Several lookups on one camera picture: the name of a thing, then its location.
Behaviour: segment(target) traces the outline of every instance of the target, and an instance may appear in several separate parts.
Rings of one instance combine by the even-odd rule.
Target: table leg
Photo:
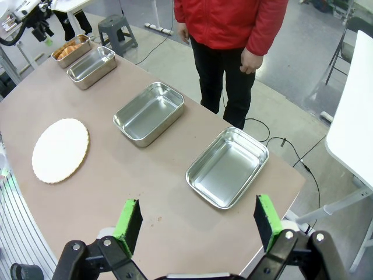
[[[12,64],[9,57],[6,55],[4,50],[0,47],[0,64],[3,66],[5,72],[13,80],[13,82],[18,85],[22,78],[18,74],[17,68]]]
[[[84,34],[84,31],[80,28],[78,21],[76,20],[74,14],[72,12],[68,12],[68,19],[72,28],[74,29],[75,35]]]
[[[367,235],[365,235],[364,241],[361,244],[359,252],[357,253],[356,258],[350,267],[351,273],[354,273],[356,271],[356,268],[359,265],[361,258],[363,257],[363,254],[365,250],[367,249],[367,247],[373,246],[373,239],[371,239],[372,234],[373,234],[373,220],[371,221],[371,224],[369,225]]]
[[[291,221],[295,221],[299,225],[299,228],[305,231],[307,230],[307,227],[308,227],[307,223],[329,216],[332,213],[338,210],[341,210],[345,207],[348,207],[360,200],[363,200],[365,197],[368,197],[372,194],[373,194],[373,190],[371,190],[369,187],[365,185],[361,189],[353,192],[352,194],[349,194],[343,199],[336,201],[334,203],[331,203],[331,204],[324,205],[323,207],[320,207],[319,209],[314,210],[306,215],[298,217],[293,212],[288,211],[285,217]]]
[[[36,61],[34,60],[34,58],[29,54],[29,52],[23,48],[23,43],[22,41],[18,41],[17,42],[17,48],[19,49],[19,51],[22,53],[23,57],[25,58],[25,60],[32,66],[32,68],[34,68],[34,70],[39,66],[37,65]]]

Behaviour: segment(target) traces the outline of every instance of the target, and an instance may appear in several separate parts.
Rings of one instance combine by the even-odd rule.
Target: person's hand
[[[244,48],[241,54],[241,63],[240,71],[242,73],[251,74],[262,66],[263,57],[255,55],[249,52],[247,48]]]
[[[186,42],[188,45],[189,45],[189,32],[188,32],[188,29],[187,29],[187,25],[185,23],[180,23],[178,24],[178,27],[177,27],[177,33],[179,34],[181,40],[183,42]]]

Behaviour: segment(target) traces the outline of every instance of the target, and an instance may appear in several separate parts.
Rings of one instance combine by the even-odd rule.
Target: stainless steel tray
[[[113,122],[135,145],[145,147],[180,117],[183,110],[184,97],[157,82],[120,109]]]
[[[115,67],[115,52],[107,47],[98,47],[72,65],[67,74],[79,89],[87,89]]]
[[[212,205],[231,208],[267,162],[266,146],[238,128],[225,129],[186,172],[188,184]]]
[[[58,59],[59,55],[61,54],[61,52],[63,52],[64,49],[66,49],[69,46],[74,46],[78,44],[82,44],[82,45],[79,48],[77,48],[75,51],[70,52],[66,57],[62,59]],[[83,56],[85,53],[88,53],[90,50],[91,50],[91,45],[90,45],[89,37],[84,34],[80,34],[74,37],[73,39],[71,39],[70,41],[68,41],[66,44],[64,44],[61,48],[56,50],[54,53],[52,53],[52,57],[54,60],[56,60],[56,62],[61,68],[66,68],[67,66],[75,62],[78,58]]]

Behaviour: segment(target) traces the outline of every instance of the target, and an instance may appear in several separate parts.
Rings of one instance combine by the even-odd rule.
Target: gray stool
[[[122,27],[127,27],[128,33],[122,32]],[[138,46],[138,42],[136,42],[125,16],[112,15],[107,17],[98,24],[98,32],[100,33],[102,46],[110,43],[111,49],[121,57],[123,57],[123,53],[127,48],[136,48]],[[104,40],[103,33],[107,34],[108,39]]]

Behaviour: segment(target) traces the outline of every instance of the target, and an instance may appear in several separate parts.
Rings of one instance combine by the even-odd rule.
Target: white table
[[[373,1],[372,0],[355,0],[357,5],[360,5],[366,9],[369,13],[373,13]]]
[[[80,28],[74,14],[84,7],[88,6],[93,0],[53,0],[52,10],[68,14],[68,19],[76,35],[84,33]]]
[[[373,38],[359,31],[347,82],[325,145],[330,155],[361,181],[362,187],[340,201],[324,205],[302,217],[288,211],[287,218],[296,221],[303,231],[308,228],[307,223],[329,216],[373,194],[373,148],[363,145],[363,141],[370,143],[373,139],[372,77]],[[356,270],[365,249],[373,246],[373,239],[370,239],[372,234],[373,221],[350,272]]]

